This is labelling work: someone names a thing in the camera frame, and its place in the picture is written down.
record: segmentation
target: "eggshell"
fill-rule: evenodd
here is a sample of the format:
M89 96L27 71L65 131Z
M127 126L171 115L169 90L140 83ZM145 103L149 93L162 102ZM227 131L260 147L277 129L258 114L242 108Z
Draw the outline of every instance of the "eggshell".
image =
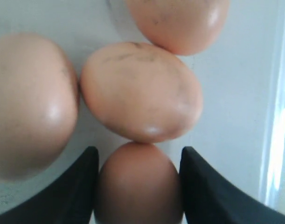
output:
M0 180L23 180L62 152L76 124L76 74L64 52L36 34L0 38Z
M152 143L190 130L202 112L193 72L173 54L146 43L116 43L89 57L80 80L84 100L107 128Z
M226 21L229 0L126 0L140 31L178 55L211 45Z
M156 146L128 143L103 165L97 183L98 224L179 224L179 175Z

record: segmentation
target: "black plastic piece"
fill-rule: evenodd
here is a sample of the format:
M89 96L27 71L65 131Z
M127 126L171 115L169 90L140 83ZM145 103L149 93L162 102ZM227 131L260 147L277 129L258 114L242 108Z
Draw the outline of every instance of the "black plastic piece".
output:
M55 182L0 215L0 224L88 224L93 211L99 155L88 147Z
M285 224L284 215L236 188L192 147L182 151L180 177L189 224Z

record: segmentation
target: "white background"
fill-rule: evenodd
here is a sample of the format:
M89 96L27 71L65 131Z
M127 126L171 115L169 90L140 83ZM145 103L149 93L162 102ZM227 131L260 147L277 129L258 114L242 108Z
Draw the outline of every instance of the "white background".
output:
M217 171L262 202L283 1L232 1L218 41L201 54L181 57L202 83L203 116L187 135L159 144L177 168L181 149L194 146ZM111 42L142 39L121 13L121 0L112 3L111 11L105 0L0 0L0 36L16 31L43 34L65 49L80 73L87 56L96 49ZM29 181L0 184L0 213L50 184L88 145L98 147L103 163L124 142L96 122L82 104L75 134L58 161Z

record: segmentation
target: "brown egg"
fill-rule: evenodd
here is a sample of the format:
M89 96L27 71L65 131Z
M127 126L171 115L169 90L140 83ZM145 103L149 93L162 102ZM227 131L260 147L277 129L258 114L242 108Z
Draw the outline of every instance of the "brown egg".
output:
M0 179L31 177L67 144L78 113L76 74L64 52L36 34L0 38Z
M95 201L98 224L179 224L179 175L156 146L128 143L103 165Z
M178 55L206 49L218 37L229 0L126 0L140 31Z
M91 112L128 139L151 143L190 130L202 112L193 72L173 54L146 43L117 43L95 52L81 76Z

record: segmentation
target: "egg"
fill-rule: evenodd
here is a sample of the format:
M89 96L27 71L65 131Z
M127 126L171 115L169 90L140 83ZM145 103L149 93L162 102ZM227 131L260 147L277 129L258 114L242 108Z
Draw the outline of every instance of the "egg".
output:
M115 43L97 50L80 85L93 115L113 132L154 143L189 131L202 112L202 90L176 56L147 43Z
M205 50L227 18L229 0L126 0L136 25L152 43L178 55Z
M63 50L31 33L0 38L0 180L44 170L76 124L77 77Z
M127 143L103 165L96 188L98 224L179 224L180 178L156 146Z

